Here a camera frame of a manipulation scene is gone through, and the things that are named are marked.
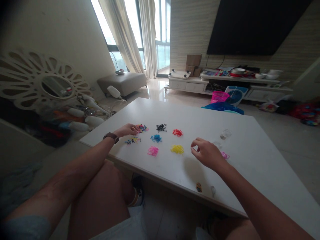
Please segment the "watch strap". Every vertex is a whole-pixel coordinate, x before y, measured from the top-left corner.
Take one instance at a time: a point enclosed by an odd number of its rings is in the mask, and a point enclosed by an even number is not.
[[[106,137],[111,137],[114,140],[115,144],[119,141],[119,137],[114,133],[107,133],[106,135],[104,135],[103,139],[105,139]]]

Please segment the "decorative mirror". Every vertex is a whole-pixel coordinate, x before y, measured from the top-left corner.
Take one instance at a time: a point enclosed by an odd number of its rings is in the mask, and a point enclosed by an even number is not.
[[[0,58],[0,97],[24,110],[63,101],[78,94],[92,96],[90,85],[71,65],[31,50],[10,51]]]

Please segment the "floor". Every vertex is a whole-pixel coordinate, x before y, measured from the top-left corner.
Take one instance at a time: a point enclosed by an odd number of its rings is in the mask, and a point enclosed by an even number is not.
[[[143,87],[133,94],[128,102],[137,97],[149,98],[174,104],[201,107],[210,103],[210,96],[169,90],[164,93],[167,79],[150,79],[148,90]],[[114,99],[107,98],[100,104],[110,105]],[[308,191],[320,204],[320,128],[308,127],[290,116],[270,114],[254,106],[240,104],[246,115],[255,117],[281,154],[296,172]],[[88,147],[78,140],[85,133],[78,133],[65,146],[55,150],[43,160],[43,168],[36,174],[33,187],[42,186],[60,168],[76,156],[84,153]],[[149,239],[192,239],[194,229],[201,224],[211,209],[145,179],[146,191],[144,216]],[[50,239],[66,239],[70,210],[66,212]]]
[[[170,73],[170,66],[158,70],[158,74],[169,74],[169,73]]]

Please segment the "clear plastic cup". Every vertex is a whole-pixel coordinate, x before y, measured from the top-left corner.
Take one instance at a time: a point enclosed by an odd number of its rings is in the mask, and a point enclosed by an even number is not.
[[[222,132],[222,134],[220,135],[220,138],[222,140],[226,140],[230,136],[231,136],[231,131],[229,129],[226,129]]]

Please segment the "pink basket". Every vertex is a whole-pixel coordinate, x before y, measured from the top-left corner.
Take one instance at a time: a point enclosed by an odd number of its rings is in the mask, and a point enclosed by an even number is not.
[[[225,102],[230,97],[228,93],[215,91],[212,93],[211,103]]]

